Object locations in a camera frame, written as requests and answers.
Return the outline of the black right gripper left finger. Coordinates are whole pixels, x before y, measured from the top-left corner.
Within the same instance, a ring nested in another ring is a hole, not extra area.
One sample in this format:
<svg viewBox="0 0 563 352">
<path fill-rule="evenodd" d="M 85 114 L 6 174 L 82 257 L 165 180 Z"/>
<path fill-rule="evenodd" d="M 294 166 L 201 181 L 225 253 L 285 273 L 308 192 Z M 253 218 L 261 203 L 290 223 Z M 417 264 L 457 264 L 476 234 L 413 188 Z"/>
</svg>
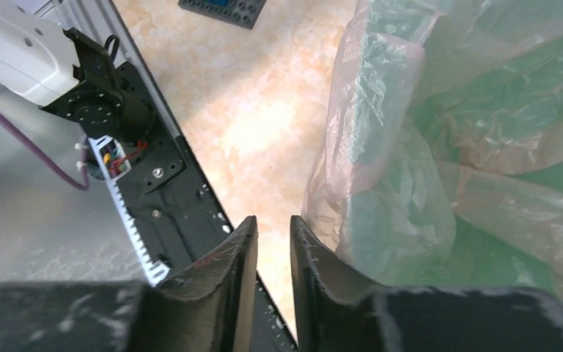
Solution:
<svg viewBox="0 0 563 352">
<path fill-rule="evenodd" d="M 143 281 L 0 282 L 0 351 L 247 351 L 257 220 L 195 263 Z"/>
</svg>

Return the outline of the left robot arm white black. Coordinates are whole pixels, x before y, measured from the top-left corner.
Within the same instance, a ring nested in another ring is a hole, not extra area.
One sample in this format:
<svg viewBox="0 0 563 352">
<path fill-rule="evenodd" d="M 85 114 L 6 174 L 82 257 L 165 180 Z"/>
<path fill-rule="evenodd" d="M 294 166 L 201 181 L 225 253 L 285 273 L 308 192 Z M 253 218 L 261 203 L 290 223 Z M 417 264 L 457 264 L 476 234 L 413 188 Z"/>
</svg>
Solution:
<svg viewBox="0 0 563 352">
<path fill-rule="evenodd" d="M 79 30 L 0 1 L 0 84 L 94 139 L 145 139 L 156 117 L 122 84 L 111 54 Z"/>
</svg>

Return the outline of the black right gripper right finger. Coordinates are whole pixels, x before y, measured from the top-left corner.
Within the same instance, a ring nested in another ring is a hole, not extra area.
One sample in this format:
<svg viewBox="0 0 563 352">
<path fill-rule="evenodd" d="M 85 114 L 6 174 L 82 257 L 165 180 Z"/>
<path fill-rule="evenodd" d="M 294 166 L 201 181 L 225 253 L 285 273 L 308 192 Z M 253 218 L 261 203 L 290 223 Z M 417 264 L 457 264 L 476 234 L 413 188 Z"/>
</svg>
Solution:
<svg viewBox="0 0 563 352">
<path fill-rule="evenodd" d="M 300 351 L 563 351 L 563 304 L 530 287 L 385 286 L 290 219 Z"/>
</svg>

